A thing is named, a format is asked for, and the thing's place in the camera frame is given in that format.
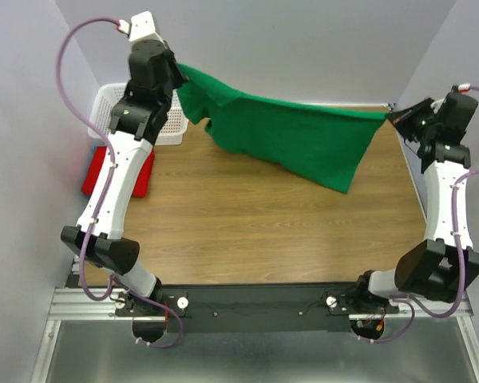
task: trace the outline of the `wooden tabletop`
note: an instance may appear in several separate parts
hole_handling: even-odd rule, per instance
[[[132,199],[124,237],[163,283],[354,281],[388,270],[424,219],[396,133],[376,133],[347,195],[279,165],[217,147],[204,125],[156,147],[150,191]],[[90,285],[106,275],[87,267]]]

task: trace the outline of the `green towel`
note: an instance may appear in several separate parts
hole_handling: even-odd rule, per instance
[[[360,112],[252,96],[179,64],[189,83],[177,94],[194,124],[231,153],[282,164],[318,184],[347,193],[385,113]]]

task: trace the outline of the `white wall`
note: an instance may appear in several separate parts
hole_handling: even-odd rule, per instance
[[[455,0],[55,0],[68,24],[150,10],[176,58],[229,85],[293,101],[395,102]],[[128,78],[108,31],[78,42],[101,84]]]
[[[69,272],[60,230],[84,203],[86,133],[53,76],[66,31],[52,0],[0,2],[0,383],[30,381],[53,289]],[[66,64],[88,112],[97,82],[76,46]]]
[[[479,85],[479,0],[458,0],[412,76],[399,106],[410,106],[426,96],[443,97],[454,83]],[[479,100],[479,93],[472,93]],[[479,168],[479,108],[464,144],[472,151],[472,167]],[[419,191],[426,198],[418,161],[407,153]],[[479,176],[467,188],[468,220],[474,249],[479,251]],[[469,288],[473,323],[479,337],[479,278]]]

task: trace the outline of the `white basket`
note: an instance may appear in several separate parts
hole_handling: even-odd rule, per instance
[[[108,132],[110,113],[112,107],[122,98],[126,88],[125,83],[107,84],[101,86],[94,100],[93,110],[90,113],[90,121],[102,132]],[[177,97],[176,91],[172,96],[172,107],[168,111],[168,119],[156,140],[155,145],[179,145],[183,141],[183,134],[188,127],[188,119],[183,114],[183,109]],[[93,146],[102,144],[99,136],[88,129],[89,137],[95,141]]]

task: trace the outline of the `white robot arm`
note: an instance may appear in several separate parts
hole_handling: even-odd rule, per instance
[[[122,237],[126,209],[138,174],[152,151],[172,103],[172,92],[186,82],[174,53],[156,30],[150,12],[133,16],[131,23],[120,21],[117,29],[127,34],[130,80],[124,96],[113,107],[108,138],[113,146],[115,164],[109,150],[101,167],[93,194],[74,227],[62,230],[62,241],[80,254],[83,239],[93,223],[86,259],[113,274],[123,285],[140,296],[160,300],[160,280],[139,260],[140,245]],[[98,200],[114,166],[113,177],[97,216]]]
[[[427,189],[427,227],[424,241],[388,271],[370,271],[359,280],[376,297],[411,293],[430,300],[452,302],[459,282],[458,251],[454,236],[461,236],[465,259],[465,287],[479,275],[479,253],[473,251],[466,218],[466,180],[457,180],[470,168],[469,149],[461,145],[477,101],[458,87],[445,99],[431,99],[387,118],[406,140],[420,142],[418,156]],[[457,233],[453,233],[451,200],[457,188]]]

